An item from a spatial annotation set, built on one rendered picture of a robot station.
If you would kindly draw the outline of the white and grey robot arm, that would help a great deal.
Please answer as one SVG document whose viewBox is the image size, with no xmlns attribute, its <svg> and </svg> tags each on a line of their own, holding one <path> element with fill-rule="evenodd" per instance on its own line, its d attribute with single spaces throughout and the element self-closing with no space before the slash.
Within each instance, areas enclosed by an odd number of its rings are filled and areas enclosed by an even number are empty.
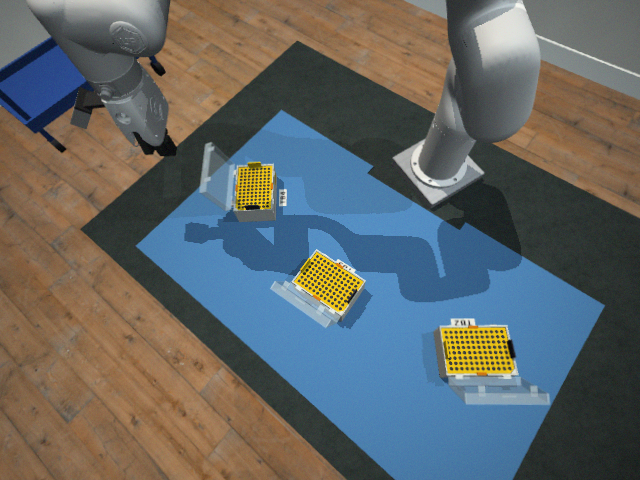
<svg viewBox="0 0 640 480">
<path fill-rule="evenodd" d="M 135 57 L 162 50 L 170 1 L 26 0 L 94 89 L 79 87 L 70 124 L 87 129 L 93 108 L 105 107 L 101 99 L 137 88 L 143 70 Z M 541 63 L 522 0 L 446 0 L 446 7 L 452 58 L 425 142 L 411 157 L 415 177 L 434 188 L 464 177 L 476 141 L 500 142 L 524 126 Z"/>
</svg>

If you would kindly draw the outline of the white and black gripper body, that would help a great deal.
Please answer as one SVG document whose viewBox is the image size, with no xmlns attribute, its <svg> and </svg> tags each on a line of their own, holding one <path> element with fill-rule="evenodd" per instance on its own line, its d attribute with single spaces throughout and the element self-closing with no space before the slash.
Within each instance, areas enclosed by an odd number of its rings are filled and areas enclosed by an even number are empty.
<svg viewBox="0 0 640 480">
<path fill-rule="evenodd" d="M 148 144 L 160 146 L 165 136 L 169 105 L 152 77 L 139 65 L 143 70 L 143 78 L 137 88 L 121 97 L 113 97 L 109 102 L 102 102 L 133 146 L 139 146 L 139 143 L 135 145 L 137 139 L 133 132 L 139 133 Z"/>
</svg>

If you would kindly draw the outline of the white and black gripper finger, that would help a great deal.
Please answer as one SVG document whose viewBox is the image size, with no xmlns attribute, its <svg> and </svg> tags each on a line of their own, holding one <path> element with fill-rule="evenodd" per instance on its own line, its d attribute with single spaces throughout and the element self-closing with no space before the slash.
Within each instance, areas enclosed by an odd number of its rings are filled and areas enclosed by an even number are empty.
<svg viewBox="0 0 640 480">
<path fill-rule="evenodd" d="M 172 139 L 170 138 L 170 136 L 169 136 L 169 135 L 167 135 L 167 134 L 168 134 L 168 130 L 167 130 L 167 128 L 166 128 L 166 133 L 165 133 L 165 137 L 164 137 L 164 138 L 165 138 L 165 139 L 167 139 L 167 140 L 169 140 L 169 142 L 170 142 L 170 143 L 171 143 L 171 145 L 173 146 L 174 150 L 175 150 L 175 151 L 177 151 L 177 147 L 176 147 L 176 145 L 174 144 L 174 142 L 172 141 Z"/>
<path fill-rule="evenodd" d="M 156 151 L 160 156 L 176 156 L 176 151 L 174 150 L 169 140 L 164 138 L 164 141 L 160 146 L 154 147 L 145 142 L 137 132 L 133 132 L 133 134 L 145 155 L 153 155 L 156 147 Z"/>
</svg>

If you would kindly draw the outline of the yellow perforated tip rack plate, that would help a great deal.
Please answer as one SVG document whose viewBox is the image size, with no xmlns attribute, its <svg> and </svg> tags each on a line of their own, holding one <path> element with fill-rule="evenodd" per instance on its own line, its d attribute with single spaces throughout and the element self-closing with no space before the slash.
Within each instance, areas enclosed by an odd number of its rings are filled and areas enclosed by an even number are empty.
<svg viewBox="0 0 640 480">
<path fill-rule="evenodd" d="M 236 208 L 238 210 L 271 209 L 272 166 L 247 162 L 238 171 Z"/>
<path fill-rule="evenodd" d="M 337 312 L 345 310 L 363 284 L 363 281 L 318 252 L 300 270 L 294 282 Z"/>
<path fill-rule="evenodd" d="M 448 374 L 511 373 L 516 358 L 505 328 L 441 328 Z M 447 344 L 448 343 L 448 344 Z"/>
</svg>

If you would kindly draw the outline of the blue bench mat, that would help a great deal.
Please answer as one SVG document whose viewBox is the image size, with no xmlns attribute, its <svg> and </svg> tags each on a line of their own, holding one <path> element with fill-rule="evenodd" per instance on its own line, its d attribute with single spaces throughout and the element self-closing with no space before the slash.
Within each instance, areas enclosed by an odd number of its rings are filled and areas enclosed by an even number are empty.
<svg viewBox="0 0 640 480">
<path fill-rule="evenodd" d="M 274 164 L 276 221 L 239 222 L 198 188 L 136 247 L 395 480 L 513 480 L 605 305 L 282 110 L 230 160 Z M 270 289 L 316 249 L 366 280 L 328 328 Z M 507 325 L 517 376 L 551 405 L 466 405 L 439 376 L 451 319 Z"/>
</svg>

